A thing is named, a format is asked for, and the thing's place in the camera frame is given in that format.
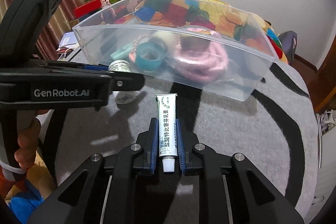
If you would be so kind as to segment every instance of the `red box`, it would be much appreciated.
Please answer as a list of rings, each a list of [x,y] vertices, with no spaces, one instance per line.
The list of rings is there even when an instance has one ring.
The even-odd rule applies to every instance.
[[[92,0],[83,4],[82,6],[73,10],[76,18],[80,18],[83,15],[86,15],[89,12],[92,12],[98,8],[101,8],[101,1],[100,0]]]

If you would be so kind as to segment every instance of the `metal screw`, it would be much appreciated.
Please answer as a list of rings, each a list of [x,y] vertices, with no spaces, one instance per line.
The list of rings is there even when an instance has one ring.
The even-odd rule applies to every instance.
[[[242,153],[237,153],[235,155],[235,159],[238,160],[238,161],[242,161],[244,160],[245,156],[242,154]]]
[[[98,153],[95,153],[95,154],[91,155],[91,157],[90,157],[90,159],[91,159],[92,161],[99,161],[100,158],[101,158],[101,155],[98,154]]]
[[[141,145],[138,144],[138,143],[134,143],[134,144],[131,145],[131,149],[133,151],[138,151],[140,148],[141,148]]]
[[[202,143],[197,143],[195,144],[195,149],[198,150],[198,151],[202,151],[205,149],[205,145],[202,144]]]

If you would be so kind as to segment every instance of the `blue gripper pad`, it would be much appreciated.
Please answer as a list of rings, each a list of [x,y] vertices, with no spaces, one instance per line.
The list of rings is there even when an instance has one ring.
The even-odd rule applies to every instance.
[[[179,119],[176,119],[176,139],[177,139],[177,153],[178,153],[178,160],[180,163],[180,169],[182,174],[185,173],[185,153],[184,153],[184,145],[182,140],[182,132],[181,132],[181,125]]]
[[[88,70],[108,70],[109,67],[107,66],[95,66],[95,65],[85,65],[83,69],[88,69]]]
[[[159,142],[159,120],[155,120],[155,129],[151,151],[151,173],[154,174],[156,167],[156,157],[158,155],[158,142]]]

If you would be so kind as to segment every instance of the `teal tape roll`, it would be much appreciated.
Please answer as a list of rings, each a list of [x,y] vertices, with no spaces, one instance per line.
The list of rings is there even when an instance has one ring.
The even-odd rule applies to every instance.
[[[165,58],[165,50],[158,44],[146,42],[136,48],[135,64],[142,70],[157,70]]]

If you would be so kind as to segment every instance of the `paper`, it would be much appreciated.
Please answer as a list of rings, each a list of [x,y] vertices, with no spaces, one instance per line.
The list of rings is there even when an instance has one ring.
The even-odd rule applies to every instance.
[[[75,34],[73,32],[65,33],[61,39],[58,49],[56,52],[58,54],[64,53],[68,50],[74,50],[79,46]]]

